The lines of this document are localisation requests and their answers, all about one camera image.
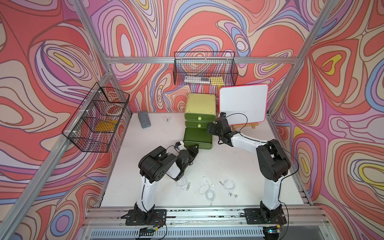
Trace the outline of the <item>white earphones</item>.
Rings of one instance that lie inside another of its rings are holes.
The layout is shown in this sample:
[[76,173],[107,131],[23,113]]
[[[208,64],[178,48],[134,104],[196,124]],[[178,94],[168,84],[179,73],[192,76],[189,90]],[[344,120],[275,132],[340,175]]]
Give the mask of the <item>white earphones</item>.
[[216,198],[216,193],[214,191],[215,184],[210,183],[206,176],[203,176],[203,181],[205,183],[202,186],[200,186],[198,192],[200,195],[204,195],[206,197],[211,207]]
[[188,179],[185,176],[183,176],[176,182],[176,185],[182,190],[188,191],[190,189],[191,183],[188,181]]
[[234,198],[238,197],[238,195],[234,193],[234,190],[236,189],[236,183],[232,179],[219,181],[219,183],[228,192],[229,197],[234,197]]

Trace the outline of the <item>green top drawer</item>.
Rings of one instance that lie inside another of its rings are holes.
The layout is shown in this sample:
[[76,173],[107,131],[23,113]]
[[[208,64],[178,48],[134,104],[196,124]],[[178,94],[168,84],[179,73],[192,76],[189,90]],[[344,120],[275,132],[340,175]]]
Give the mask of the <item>green top drawer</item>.
[[214,114],[185,113],[185,119],[187,121],[210,123],[216,119],[216,116]]

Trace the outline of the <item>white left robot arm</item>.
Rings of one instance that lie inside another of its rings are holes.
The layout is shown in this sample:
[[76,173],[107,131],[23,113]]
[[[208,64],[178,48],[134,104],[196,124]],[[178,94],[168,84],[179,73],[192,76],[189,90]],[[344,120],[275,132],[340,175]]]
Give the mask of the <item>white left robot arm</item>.
[[169,153],[166,148],[159,146],[140,160],[138,164],[142,177],[140,198],[134,208],[121,217],[126,220],[125,225],[165,225],[167,210],[155,207],[158,182],[164,176],[178,182],[199,153],[198,144],[186,147],[183,142],[178,142],[175,148],[179,150],[177,155]]

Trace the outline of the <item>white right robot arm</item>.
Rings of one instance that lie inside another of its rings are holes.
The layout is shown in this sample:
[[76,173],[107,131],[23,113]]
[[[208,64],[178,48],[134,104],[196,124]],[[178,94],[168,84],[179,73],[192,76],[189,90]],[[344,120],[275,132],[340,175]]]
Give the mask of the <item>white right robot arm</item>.
[[288,223],[280,202],[281,183],[291,168],[285,150],[279,141],[252,139],[232,130],[227,118],[219,117],[208,124],[207,132],[219,138],[219,144],[240,148],[257,155],[260,172],[265,178],[264,196],[258,209],[246,209],[245,215],[252,224],[285,225]]

